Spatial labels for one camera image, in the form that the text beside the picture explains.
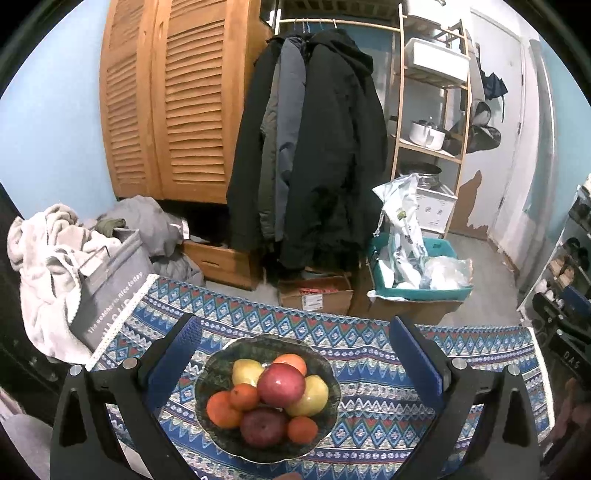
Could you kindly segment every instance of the metal screw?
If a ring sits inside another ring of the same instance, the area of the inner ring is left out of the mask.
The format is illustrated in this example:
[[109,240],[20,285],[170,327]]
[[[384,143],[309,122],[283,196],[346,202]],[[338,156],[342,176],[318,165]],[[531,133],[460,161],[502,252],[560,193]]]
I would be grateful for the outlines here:
[[452,365],[458,370],[464,370],[468,366],[468,363],[463,358],[457,356],[452,360]]
[[70,368],[70,375],[73,377],[79,375],[80,372],[82,372],[82,365],[72,365],[72,367]]
[[138,359],[132,356],[123,360],[123,363],[121,365],[123,365],[123,368],[125,368],[126,370],[130,370],[134,368],[137,364]]
[[515,364],[511,364],[507,367],[507,371],[513,375],[514,377],[516,377],[517,375],[519,375],[520,371],[519,371],[519,367]]

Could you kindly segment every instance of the blue wall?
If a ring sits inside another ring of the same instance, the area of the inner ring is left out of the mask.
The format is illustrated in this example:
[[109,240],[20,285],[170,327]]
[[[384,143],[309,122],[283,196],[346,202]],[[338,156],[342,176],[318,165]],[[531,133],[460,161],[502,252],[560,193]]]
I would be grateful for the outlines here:
[[573,203],[577,185],[591,173],[591,106],[558,55],[542,39],[542,55],[554,97],[558,179],[547,236],[556,242]]
[[85,0],[37,46],[0,99],[0,181],[25,218],[61,202],[84,218],[115,203],[99,113],[109,0]]

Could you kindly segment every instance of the white storage bin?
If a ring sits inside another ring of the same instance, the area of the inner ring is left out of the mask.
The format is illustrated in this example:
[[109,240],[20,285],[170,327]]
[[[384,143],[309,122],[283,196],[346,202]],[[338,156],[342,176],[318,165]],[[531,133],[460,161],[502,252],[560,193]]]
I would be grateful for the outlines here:
[[432,232],[431,230],[421,229],[423,238],[443,238],[443,233]]
[[421,230],[445,233],[457,197],[443,184],[436,189],[417,188],[417,219]]
[[470,58],[440,43],[413,37],[404,47],[404,54],[409,76],[418,69],[457,85],[468,80]]

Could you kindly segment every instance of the shoe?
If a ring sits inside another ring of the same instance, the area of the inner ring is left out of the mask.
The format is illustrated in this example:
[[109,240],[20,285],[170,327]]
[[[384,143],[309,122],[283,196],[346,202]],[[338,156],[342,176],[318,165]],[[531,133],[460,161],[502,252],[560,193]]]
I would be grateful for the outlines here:
[[589,252],[585,247],[579,248],[577,254],[579,255],[579,266],[587,271],[589,269]]
[[591,194],[591,173],[587,176],[587,180],[584,181],[582,186],[588,194]]
[[542,280],[540,280],[540,283],[538,283],[535,286],[534,291],[536,293],[546,293],[549,288],[550,288],[550,285],[548,284],[548,280],[542,278]]
[[558,284],[564,289],[568,287],[574,280],[574,268],[567,267],[564,273],[558,277]]
[[580,247],[581,242],[579,242],[579,239],[574,236],[570,237],[566,242],[562,244],[562,248],[564,248],[571,257],[574,257],[576,255]]
[[571,210],[578,221],[582,221],[584,218],[587,218],[589,212],[591,211],[589,205],[584,203],[581,200],[581,197],[577,197],[577,199],[574,202],[574,205],[571,207]]
[[552,275],[555,277],[558,277],[560,275],[560,272],[562,271],[563,266],[564,266],[564,258],[563,257],[553,259],[552,262],[550,262],[550,265],[548,265],[548,267],[550,268],[550,271],[552,272]]

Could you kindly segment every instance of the blue patterned fabric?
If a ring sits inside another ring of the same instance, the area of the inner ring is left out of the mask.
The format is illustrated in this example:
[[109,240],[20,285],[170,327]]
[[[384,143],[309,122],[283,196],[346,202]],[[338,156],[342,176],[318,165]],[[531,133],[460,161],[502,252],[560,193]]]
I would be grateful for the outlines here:
[[[202,319],[202,342],[158,419],[199,478],[270,479],[298,471],[311,480],[389,480],[434,417],[392,352],[389,322],[255,304],[166,278],[152,285],[95,369],[114,368],[125,358],[141,357],[183,312]],[[538,439],[549,433],[542,374],[528,329],[420,329],[448,356],[462,356],[475,368],[500,371],[508,363],[518,364],[534,409]],[[229,456],[212,443],[194,415],[193,384],[211,354],[232,339],[261,333],[311,345],[332,363],[343,394],[332,433],[305,457],[276,465],[256,465]],[[472,408],[446,471],[461,462],[481,411],[482,406]],[[109,406],[109,415],[118,437],[133,447],[115,406]]]

